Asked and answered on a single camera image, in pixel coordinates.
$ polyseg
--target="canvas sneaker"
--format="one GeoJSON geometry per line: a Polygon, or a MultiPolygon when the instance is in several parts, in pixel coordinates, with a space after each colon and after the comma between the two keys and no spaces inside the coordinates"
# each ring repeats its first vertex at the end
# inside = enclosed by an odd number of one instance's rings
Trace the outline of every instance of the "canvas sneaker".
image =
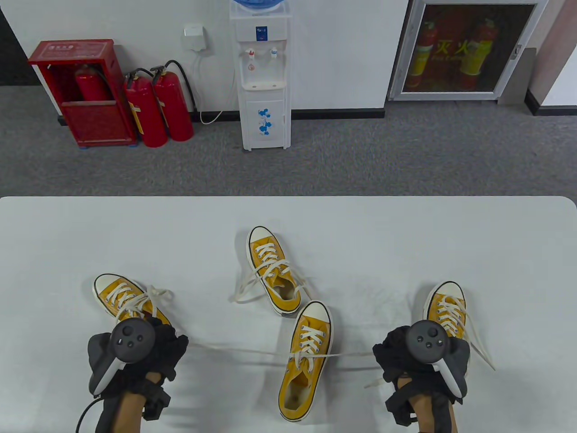
{"type": "MultiPolygon", "coordinates": [[[[465,328],[467,316],[467,302],[463,289],[454,281],[445,281],[431,290],[423,309],[423,320],[431,320],[438,323],[445,328],[449,337],[466,340],[481,358],[492,369],[495,369],[489,355],[482,348],[475,327],[469,317],[469,325],[476,340],[476,345],[470,341],[469,334],[465,328]]],[[[467,372],[469,371],[470,362],[471,357],[469,357],[469,362],[467,363],[467,372]]]]}
{"type": "Polygon", "coordinates": [[[296,313],[301,306],[301,293],[306,293],[306,288],[302,279],[290,268],[276,236],[265,227],[255,227],[246,239],[246,257],[253,275],[241,285],[236,300],[248,285],[259,281],[278,314],[296,313]]]}
{"type": "Polygon", "coordinates": [[[283,383],[279,392],[279,409],[287,421],[301,421],[313,405],[326,358],[333,340],[331,314],[319,301],[309,302],[297,316],[283,383]]]}
{"type": "Polygon", "coordinates": [[[152,316],[170,325],[157,307],[159,297],[167,292],[152,286],[145,291],[135,282],[116,274],[102,274],[93,284],[93,293],[99,304],[119,322],[132,317],[152,316]]]}

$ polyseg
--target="red fire extinguisher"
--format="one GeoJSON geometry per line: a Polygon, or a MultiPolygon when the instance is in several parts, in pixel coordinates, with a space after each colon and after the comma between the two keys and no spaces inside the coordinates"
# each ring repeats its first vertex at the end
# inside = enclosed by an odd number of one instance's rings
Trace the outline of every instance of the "red fire extinguisher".
{"type": "Polygon", "coordinates": [[[180,68],[187,86],[190,87],[182,66],[175,60],[171,60],[164,66],[151,68],[151,71],[156,72],[152,84],[154,93],[158,98],[158,104],[164,114],[170,137],[174,141],[188,141],[194,136],[194,127],[186,107],[180,80],[174,72],[166,70],[171,63],[175,63],[180,68]]]}
{"type": "Polygon", "coordinates": [[[481,68],[493,49],[493,43],[499,35],[499,29],[493,20],[485,19],[475,30],[473,39],[467,46],[459,70],[459,87],[463,91],[475,91],[481,75],[481,68]]]}
{"type": "Polygon", "coordinates": [[[407,74],[407,88],[414,89],[421,83],[431,51],[433,51],[433,47],[437,43],[438,34],[439,31],[435,23],[432,21],[423,23],[411,65],[409,66],[409,73],[407,74]]]}
{"type": "Polygon", "coordinates": [[[140,68],[130,72],[123,86],[126,98],[144,144],[147,147],[161,147],[168,142],[164,118],[152,89],[152,80],[139,76],[138,71],[152,76],[152,73],[140,68]]]}
{"type": "Polygon", "coordinates": [[[110,87],[106,83],[106,79],[102,72],[88,65],[83,65],[74,74],[76,84],[80,88],[82,97],[86,101],[101,101],[112,100],[110,87]]]}

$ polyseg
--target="hand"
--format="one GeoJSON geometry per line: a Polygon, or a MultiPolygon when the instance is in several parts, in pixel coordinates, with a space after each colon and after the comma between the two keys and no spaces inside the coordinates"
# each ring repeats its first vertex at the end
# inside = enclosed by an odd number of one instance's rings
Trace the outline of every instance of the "hand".
{"type": "Polygon", "coordinates": [[[164,379],[174,380],[174,368],[186,352],[188,337],[176,337],[173,327],[163,324],[160,319],[148,318],[154,327],[155,344],[150,354],[138,363],[128,364],[119,370],[110,384],[102,392],[102,397],[112,398],[121,395],[130,385],[148,379],[162,385],[164,379]]]}

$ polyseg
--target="fire extinguisher sign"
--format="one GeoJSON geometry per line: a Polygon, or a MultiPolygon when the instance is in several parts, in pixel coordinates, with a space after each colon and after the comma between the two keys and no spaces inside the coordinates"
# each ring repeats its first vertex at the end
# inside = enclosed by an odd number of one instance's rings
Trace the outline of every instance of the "fire extinguisher sign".
{"type": "Polygon", "coordinates": [[[134,120],[136,121],[136,127],[138,128],[138,132],[140,132],[140,135],[144,135],[143,126],[140,124],[140,119],[138,118],[140,108],[136,107],[132,102],[129,102],[128,104],[130,104],[130,110],[134,115],[134,120]]]}

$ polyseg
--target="shoe insole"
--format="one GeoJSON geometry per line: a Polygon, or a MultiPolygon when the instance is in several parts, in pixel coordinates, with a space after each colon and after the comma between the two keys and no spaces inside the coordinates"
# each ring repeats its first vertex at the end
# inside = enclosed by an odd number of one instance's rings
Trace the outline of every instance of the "shoe insole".
{"type": "Polygon", "coordinates": [[[294,299],[294,285],[288,279],[276,277],[273,281],[272,289],[286,301],[294,299]]]}
{"type": "Polygon", "coordinates": [[[301,373],[288,384],[284,395],[284,407],[288,410],[297,410],[306,402],[309,393],[309,379],[301,373]]]}

